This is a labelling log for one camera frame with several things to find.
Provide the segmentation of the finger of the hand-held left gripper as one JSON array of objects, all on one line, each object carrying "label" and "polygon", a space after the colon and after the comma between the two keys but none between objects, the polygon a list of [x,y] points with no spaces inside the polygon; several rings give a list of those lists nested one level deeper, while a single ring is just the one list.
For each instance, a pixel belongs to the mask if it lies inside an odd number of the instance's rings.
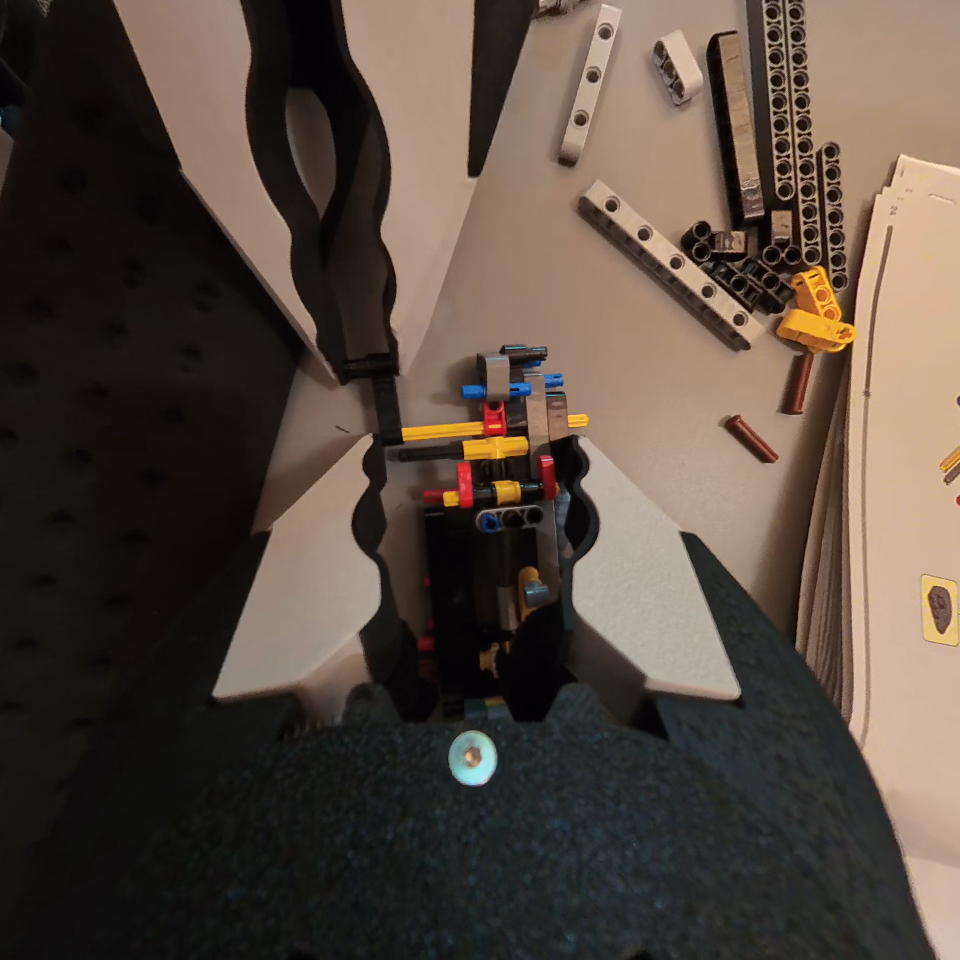
[{"label": "finger of the hand-held left gripper", "polygon": [[332,138],[320,261],[360,241],[381,286],[369,323],[407,374],[474,197],[473,2],[300,2],[299,79]]},{"label": "finger of the hand-held left gripper", "polygon": [[348,381],[345,331],[322,264],[322,213],[287,124],[285,2],[119,1],[179,169],[308,351]]}]

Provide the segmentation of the long light grey lego beam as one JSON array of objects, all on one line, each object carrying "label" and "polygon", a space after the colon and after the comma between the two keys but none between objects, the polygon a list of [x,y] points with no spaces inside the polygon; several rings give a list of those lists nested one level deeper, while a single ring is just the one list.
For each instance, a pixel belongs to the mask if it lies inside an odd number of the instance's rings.
[{"label": "long light grey lego beam", "polygon": [[685,305],[730,349],[748,352],[761,337],[764,328],[750,309],[605,182],[595,180],[581,194],[577,211],[611,246]]}]

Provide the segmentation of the small white lego piece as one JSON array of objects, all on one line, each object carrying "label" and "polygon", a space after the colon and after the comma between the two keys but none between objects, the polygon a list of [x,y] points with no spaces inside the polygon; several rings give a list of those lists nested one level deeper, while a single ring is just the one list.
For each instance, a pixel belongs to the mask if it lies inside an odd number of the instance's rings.
[{"label": "small white lego piece", "polygon": [[702,92],[704,76],[682,30],[654,42],[652,63],[674,106],[687,104]]}]

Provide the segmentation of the brown lego axle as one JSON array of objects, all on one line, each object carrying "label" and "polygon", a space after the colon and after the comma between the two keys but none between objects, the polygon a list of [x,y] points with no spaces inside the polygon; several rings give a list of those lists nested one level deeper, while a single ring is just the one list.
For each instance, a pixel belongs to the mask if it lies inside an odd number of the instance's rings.
[{"label": "brown lego axle", "polygon": [[779,411],[787,416],[804,413],[815,355],[809,351],[797,353],[791,362]]},{"label": "brown lego axle", "polygon": [[740,414],[733,414],[723,422],[726,432],[762,464],[772,465],[779,461],[779,454],[750,426]]}]

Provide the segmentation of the partly built lego chassis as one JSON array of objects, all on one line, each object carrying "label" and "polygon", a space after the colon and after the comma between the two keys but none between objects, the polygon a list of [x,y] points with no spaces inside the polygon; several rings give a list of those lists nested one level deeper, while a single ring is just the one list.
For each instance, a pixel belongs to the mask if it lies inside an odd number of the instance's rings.
[{"label": "partly built lego chassis", "polygon": [[444,718],[546,718],[572,634],[574,486],[584,472],[565,378],[545,345],[506,343],[462,385],[468,419],[399,426],[405,463],[438,463],[421,493],[430,630],[418,642]]}]

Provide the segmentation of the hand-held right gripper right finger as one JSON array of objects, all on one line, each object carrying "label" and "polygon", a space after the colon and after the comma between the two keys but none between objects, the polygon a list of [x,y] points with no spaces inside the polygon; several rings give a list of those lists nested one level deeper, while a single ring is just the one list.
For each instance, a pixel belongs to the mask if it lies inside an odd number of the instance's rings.
[{"label": "hand-held right gripper right finger", "polygon": [[599,447],[558,451],[558,598],[510,650],[510,712],[541,721],[561,687],[590,687],[636,726],[661,694],[735,704],[741,684],[678,523]]}]

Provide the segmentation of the lego instruction booklet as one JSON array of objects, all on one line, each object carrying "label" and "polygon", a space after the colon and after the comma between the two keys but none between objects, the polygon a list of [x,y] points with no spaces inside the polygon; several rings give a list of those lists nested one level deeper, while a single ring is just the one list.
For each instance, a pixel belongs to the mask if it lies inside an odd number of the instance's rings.
[{"label": "lego instruction booklet", "polygon": [[938,958],[958,958],[958,183],[957,166],[901,154],[873,201],[796,630]]}]

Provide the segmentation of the white lego beam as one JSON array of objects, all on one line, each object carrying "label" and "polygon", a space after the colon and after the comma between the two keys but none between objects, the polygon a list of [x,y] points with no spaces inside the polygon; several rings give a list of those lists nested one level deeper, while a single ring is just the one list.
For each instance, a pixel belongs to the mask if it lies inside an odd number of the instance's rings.
[{"label": "white lego beam", "polygon": [[622,10],[602,4],[583,60],[569,118],[559,147],[558,163],[574,167],[580,162],[594,122],[601,90],[617,47]]}]

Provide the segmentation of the black lego beam assembly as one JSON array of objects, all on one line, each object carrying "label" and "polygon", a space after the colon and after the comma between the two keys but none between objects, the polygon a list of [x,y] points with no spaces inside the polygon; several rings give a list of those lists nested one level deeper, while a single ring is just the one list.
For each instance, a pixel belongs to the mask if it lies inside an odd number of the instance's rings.
[{"label": "black lego beam assembly", "polygon": [[705,50],[731,231],[710,239],[723,262],[768,292],[822,268],[837,294],[850,286],[842,152],[814,142],[807,5],[746,2],[748,34],[715,33]]}]

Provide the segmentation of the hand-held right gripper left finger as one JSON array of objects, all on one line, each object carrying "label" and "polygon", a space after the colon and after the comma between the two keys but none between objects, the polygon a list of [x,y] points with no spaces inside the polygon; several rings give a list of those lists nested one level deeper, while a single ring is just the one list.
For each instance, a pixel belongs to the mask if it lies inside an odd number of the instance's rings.
[{"label": "hand-held right gripper left finger", "polygon": [[379,553],[386,480],[380,438],[363,435],[270,523],[217,702],[292,694],[308,717],[335,724],[354,688],[374,683],[402,719],[434,713],[436,686]]}]

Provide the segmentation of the yellow lego piece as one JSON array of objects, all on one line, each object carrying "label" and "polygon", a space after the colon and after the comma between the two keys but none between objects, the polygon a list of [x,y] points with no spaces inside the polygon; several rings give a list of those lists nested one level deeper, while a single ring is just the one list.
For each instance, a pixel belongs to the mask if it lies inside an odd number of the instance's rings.
[{"label": "yellow lego piece", "polygon": [[775,331],[781,340],[800,344],[810,354],[836,354],[856,341],[857,329],[843,319],[823,266],[795,273],[790,286],[795,305],[783,314]]}]

